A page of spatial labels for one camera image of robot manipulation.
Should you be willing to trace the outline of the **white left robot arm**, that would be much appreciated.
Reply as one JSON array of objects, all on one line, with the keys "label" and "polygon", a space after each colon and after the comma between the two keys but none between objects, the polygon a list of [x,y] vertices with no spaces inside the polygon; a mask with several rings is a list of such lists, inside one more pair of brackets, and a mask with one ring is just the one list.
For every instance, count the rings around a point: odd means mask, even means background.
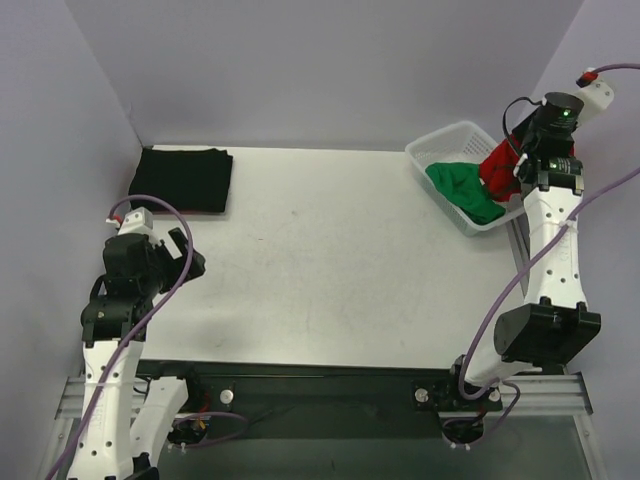
[{"label": "white left robot arm", "polygon": [[205,272],[190,230],[174,228],[169,236],[179,257],[148,228],[122,230],[105,243],[104,273],[81,314],[84,400],[70,479],[158,478],[175,415],[201,402],[197,381],[169,376],[152,381],[142,407],[133,410],[150,320],[184,283]]}]

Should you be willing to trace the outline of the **red t shirt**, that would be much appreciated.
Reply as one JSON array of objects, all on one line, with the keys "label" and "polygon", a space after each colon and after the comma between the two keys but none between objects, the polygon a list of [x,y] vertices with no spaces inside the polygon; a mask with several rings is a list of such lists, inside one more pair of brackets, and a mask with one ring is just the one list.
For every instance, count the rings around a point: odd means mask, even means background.
[{"label": "red t shirt", "polygon": [[505,202],[538,188],[560,187],[583,194],[583,166],[575,157],[573,132],[578,116],[561,112],[543,119],[532,113],[480,164],[479,177],[490,197]]}]

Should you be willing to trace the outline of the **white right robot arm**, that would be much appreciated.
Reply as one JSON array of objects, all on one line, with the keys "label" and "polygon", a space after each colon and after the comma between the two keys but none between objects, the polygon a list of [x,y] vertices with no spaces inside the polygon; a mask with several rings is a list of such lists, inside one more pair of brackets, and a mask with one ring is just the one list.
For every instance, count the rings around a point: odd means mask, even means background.
[{"label": "white right robot arm", "polygon": [[578,215],[587,201],[573,134],[585,98],[549,92],[532,105],[524,121],[504,129],[507,152],[491,164],[513,178],[499,198],[521,196],[529,259],[489,308],[459,373],[443,383],[444,399],[455,408],[518,373],[566,366],[601,329],[579,270]]}]

